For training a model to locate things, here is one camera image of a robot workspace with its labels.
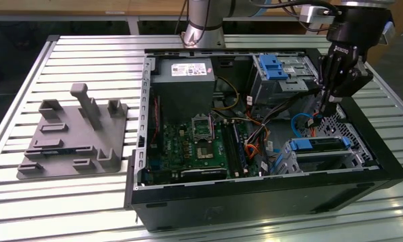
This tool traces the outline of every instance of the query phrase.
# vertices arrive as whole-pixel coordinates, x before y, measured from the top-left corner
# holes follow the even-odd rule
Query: blue latch
[[[342,137],[342,141],[344,141],[345,147],[349,149],[352,147],[352,141],[350,141],[349,137]]]
[[[278,61],[274,54],[262,54],[260,64],[268,80],[286,80],[289,78],[289,74],[284,71],[281,61]]]
[[[292,140],[290,146],[293,150],[309,150],[313,148],[312,143],[308,139]]]

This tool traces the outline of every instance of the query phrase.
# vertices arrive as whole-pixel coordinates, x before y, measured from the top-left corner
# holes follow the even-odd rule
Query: yellow wire
[[[240,102],[240,93],[237,92],[236,87],[232,85],[232,83],[229,82],[228,79],[225,79],[224,77],[218,77],[218,78],[220,78],[222,81],[225,81],[225,82],[230,85],[230,87],[233,88],[233,90],[234,90],[234,92],[236,92],[236,101],[234,101],[234,103],[232,104],[232,106],[228,106],[228,107],[216,107],[216,108],[213,108],[213,110],[228,110],[228,109],[233,108],[233,107],[238,104],[238,102]]]

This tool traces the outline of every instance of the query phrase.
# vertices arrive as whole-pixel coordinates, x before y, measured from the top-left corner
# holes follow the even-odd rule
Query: metal rail
[[[318,48],[322,36],[226,36],[230,48]],[[17,180],[17,165],[40,120],[43,99],[77,104],[73,82],[85,82],[97,103],[120,98],[128,113],[124,156],[136,144],[145,48],[181,48],[176,36],[63,36],[47,43],[0,126],[0,241],[341,241],[403,240],[403,182],[338,212],[149,233],[123,210],[128,162],[113,175]],[[375,75],[354,96],[403,165],[403,102]]]

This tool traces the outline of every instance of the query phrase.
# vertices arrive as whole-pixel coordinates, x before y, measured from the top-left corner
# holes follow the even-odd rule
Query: power supply label
[[[184,63],[172,65],[172,76],[206,76],[206,65],[205,63]]]

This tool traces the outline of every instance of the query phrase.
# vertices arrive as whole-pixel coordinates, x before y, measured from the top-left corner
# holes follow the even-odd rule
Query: white label
[[[107,14],[125,14],[125,12],[121,12],[121,11],[107,11]]]
[[[248,105],[253,105],[253,97],[252,96],[246,96],[246,103]]]
[[[189,64],[173,64],[172,65],[172,76],[206,76],[206,65],[205,63],[189,63]]]
[[[268,141],[268,147],[266,147],[266,150],[269,151],[274,151],[274,143],[272,141]]]
[[[296,72],[293,67],[284,68],[284,71],[285,71],[285,72],[293,72],[293,73]]]
[[[269,166],[264,161],[261,162],[261,167],[265,171],[268,171]]]

